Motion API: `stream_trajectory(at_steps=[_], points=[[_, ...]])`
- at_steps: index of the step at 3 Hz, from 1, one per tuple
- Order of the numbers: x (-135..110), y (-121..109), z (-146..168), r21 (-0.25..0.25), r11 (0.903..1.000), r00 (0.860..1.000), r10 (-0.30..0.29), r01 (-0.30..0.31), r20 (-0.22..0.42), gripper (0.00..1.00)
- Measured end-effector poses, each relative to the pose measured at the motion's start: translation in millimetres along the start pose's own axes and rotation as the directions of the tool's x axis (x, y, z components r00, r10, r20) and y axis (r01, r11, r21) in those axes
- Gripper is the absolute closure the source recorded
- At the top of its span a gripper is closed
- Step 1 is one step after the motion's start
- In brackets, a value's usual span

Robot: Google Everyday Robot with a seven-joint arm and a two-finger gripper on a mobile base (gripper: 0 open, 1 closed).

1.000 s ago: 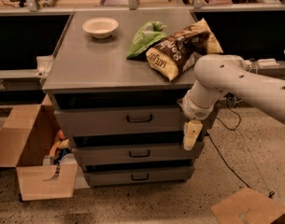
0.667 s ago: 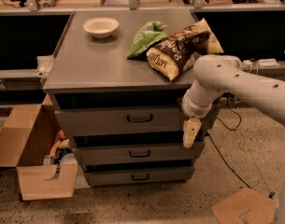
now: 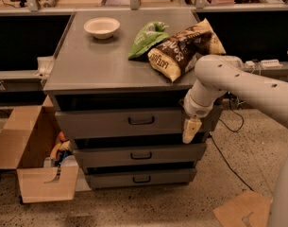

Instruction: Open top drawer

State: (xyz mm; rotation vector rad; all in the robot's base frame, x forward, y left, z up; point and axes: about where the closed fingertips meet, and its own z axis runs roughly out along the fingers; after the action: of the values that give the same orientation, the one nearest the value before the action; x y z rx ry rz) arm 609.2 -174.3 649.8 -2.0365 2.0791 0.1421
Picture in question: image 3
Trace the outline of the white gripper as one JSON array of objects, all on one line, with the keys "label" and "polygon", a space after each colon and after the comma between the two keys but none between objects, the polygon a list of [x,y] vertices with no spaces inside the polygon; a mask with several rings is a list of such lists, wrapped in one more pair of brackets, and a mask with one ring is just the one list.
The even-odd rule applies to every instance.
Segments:
[{"label": "white gripper", "polygon": [[213,101],[199,96],[195,98],[190,92],[184,97],[183,109],[190,117],[184,121],[182,142],[190,144],[202,126],[199,118],[206,117],[212,110]]}]

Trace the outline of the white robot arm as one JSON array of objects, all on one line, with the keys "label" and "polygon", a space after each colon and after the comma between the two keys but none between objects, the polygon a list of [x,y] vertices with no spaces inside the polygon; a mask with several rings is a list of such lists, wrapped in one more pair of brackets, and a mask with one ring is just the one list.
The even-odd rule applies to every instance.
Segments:
[{"label": "white robot arm", "polygon": [[[204,118],[213,102],[226,92],[271,117],[288,129],[288,82],[247,73],[233,56],[207,55],[195,64],[195,82],[184,97],[191,118]],[[288,157],[277,180],[266,227],[288,227]]]}]

